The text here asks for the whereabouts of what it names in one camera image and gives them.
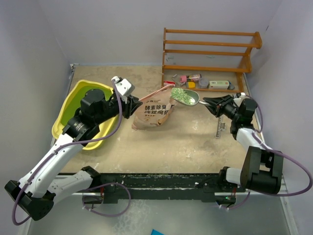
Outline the pink cat litter bag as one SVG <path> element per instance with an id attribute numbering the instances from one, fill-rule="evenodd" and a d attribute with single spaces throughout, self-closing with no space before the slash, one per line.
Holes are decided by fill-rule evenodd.
<path id="1" fill-rule="evenodd" d="M 146 130 L 163 125 L 177 102 L 171 98 L 173 85 L 167 85 L 140 99 L 142 105 L 134 113 L 132 128 Z"/>

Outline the silver metal scoop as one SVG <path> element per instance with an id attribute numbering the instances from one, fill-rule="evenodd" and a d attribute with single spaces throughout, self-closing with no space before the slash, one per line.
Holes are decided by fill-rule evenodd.
<path id="1" fill-rule="evenodd" d="M 200 100 L 200 95 L 196 91 L 188 89 L 172 88 L 171 98 L 186 106 L 209 105 L 207 102 Z"/>

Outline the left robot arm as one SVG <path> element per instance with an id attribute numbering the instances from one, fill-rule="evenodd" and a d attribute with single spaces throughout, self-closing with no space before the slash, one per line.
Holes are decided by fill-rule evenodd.
<path id="1" fill-rule="evenodd" d="M 118 116 L 129 118 L 142 102 L 129 91 L 114 91 L 109 99 L 100 89 L 86 92 L 54 146 L 37 165 L 19 180 L 10 180 L 5 185 L 6 192 L 14 200 L 12 222 L 19 226 L 32 218 L 38 221 L 45 217 L 54 204 L 81 190 L 95 192 L 101 187 L 101 175 L 90 166 L 76 174 L 54 181 L 61 169 L 90 142 L 100 131 L 100 124 Z M 16 210 L 21 208 L 28 216 L 21 222 L 16 220 Z"/>

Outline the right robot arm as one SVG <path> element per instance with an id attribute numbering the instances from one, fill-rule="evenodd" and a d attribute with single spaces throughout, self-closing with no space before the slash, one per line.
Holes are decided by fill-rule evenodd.
<path id="1" fill-rule="evenodd" d="M 246 150 L 242 169 L 224 167 L 217 180 L 218 188 L 230 191 L 235 184 L 265 194 L 278 194 L 281 188 L 283 157 L 261 146 L 252 124 L 258 105 L 245 94 L 205 97 L 201 102 L 215 117 L 226 116 L 231 120 L 230 133 Z"/>

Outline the green white box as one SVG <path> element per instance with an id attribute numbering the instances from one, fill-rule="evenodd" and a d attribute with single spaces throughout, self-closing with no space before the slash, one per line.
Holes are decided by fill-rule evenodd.
<path id="1" fill-rule="evenodd" d="M 229 81 L 227 80 L 211 80 L 209 81 L 209 88 L 210 89 L 222 89 L 222 90 L 227 90 L 229 88 Z"/>

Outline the red white small box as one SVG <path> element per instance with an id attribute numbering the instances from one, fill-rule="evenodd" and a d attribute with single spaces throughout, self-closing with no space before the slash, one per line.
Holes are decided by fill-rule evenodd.
<path id="1" fill-rule="evenodd" d="M 175 82 L 172 82 L 172 81 L 164 81 L 164 82 L 163 82 L 163 85 L 164 85 L 164 86 L 175 86 L 176 83 L 175 83 Z"/>

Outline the yellow green litter box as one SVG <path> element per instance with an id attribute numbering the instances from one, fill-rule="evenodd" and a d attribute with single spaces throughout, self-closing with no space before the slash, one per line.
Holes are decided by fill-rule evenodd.
<path id="1" fill-rule="evenodd" d="M 92 89 L 102 90 L 105 94 L 105 100 L 108 100 L 114 91 L 113 87 L 107 86 L 102 83 L 92 82 L 88 80 L 78 81 L 64 100 L 59 115 L 52 126 L 51 132 L 54 139 L 57 140 L 59 138 L 67 122 L 74 116 L 75 111 L 80 107 L 81 99 L 84 98 L 87 91 Z M 100 132 L 93 139 L 98 139 L 108 135 L 113 130 L 116 122 L 118 122 L 118 116 L 113 117 L 100 124 Z M 104 141 L 105 140 L 90 142 L 87 144 L 86 147 L 83 148 L 83 150 L 96 150 L 101 147 Z"/>

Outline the grey ruler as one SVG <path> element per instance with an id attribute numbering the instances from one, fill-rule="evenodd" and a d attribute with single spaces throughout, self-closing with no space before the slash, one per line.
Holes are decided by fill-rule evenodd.
<path id="1" fill-rule="evenodd" d="M 219 139 L 221 137 L 221 132 L 225 130 L 226 124 L 223 122 L 223 116 L 218 118 L 217 131 L 215 134 L 215 138 Z"/>

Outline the clear round jar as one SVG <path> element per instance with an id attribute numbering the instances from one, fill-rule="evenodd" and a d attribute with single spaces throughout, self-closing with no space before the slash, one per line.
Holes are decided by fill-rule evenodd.
<path id="1" fill-rule="evenodd" d="M 198 84 L 200 89 L 207 89 L 209 86 L 209 80 L 207 78 L 202 77 L 199 79 Z"/>

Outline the orange wooden shelf rack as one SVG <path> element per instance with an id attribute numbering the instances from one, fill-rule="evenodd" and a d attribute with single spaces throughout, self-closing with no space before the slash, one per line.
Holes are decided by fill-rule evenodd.
<path id="1" fill-rule="evenodd" d="M 209 42 L 209 41 L 186 41 L 186 40 L 169 40 L 167 34 L 195 34 L 195 35 L 218 35 L 218 36 L 236 36 L 236 37 L 250 37 L 249 43 L 234 43 L 234 42 Z M 209 72 L 231 72 L 236 75 L 238 89 L 233 90 L 233 93 L 243 92 L 243 76 L 245 73 L 252 72 L 252 64 L 250 60 L 251 52 L 255 49 L 261 49 L 262 39 L 259 32 L 225 32 L 225 31 L 203 31 L 203 30 L 183 30 L 183 29 L 167 29 L 163 30 L 163 49 L 162 49 L 162 65 L 161 65 L 161 87 L 165 86 L 165 71 L 209 71 Z M 207 46 L 207 47 L 243 47 L 244 52 L 230 52 L 230 51 L 208 51 L 208 50 L 183 50 L 183 49 L 167 49 L 167 45 L 183 45 L 183 46 Z M 165 55 L 173 54 L 192 54 L 192 55 L 206 55 L 206 56 L 236 56 L 241 57 L 240 63 L 237 67 L 221 67 L 221 66 L 183 66 L 183 65 L 167 65 L 165 64 Z"/>

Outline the blue object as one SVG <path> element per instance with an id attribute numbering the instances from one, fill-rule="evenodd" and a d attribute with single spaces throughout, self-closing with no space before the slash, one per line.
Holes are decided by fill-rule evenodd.
<path id="1" fill-rule="evenodd" d="M 164 234 L 155 229 L 152 229 L 151 235 L 164 235 Z"/>

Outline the black base frame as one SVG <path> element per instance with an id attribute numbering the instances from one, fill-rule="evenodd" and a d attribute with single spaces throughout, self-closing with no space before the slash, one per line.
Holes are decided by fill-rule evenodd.
<path id="1" fill-rule="evenodd" d="M 236 184 L 223 180 L 218 173 L 101 173 L 83 193 L 99 193 L 104 188 L 104 204 L 120 199 L 221 201 L 233 190 L 245 192 Z"/>

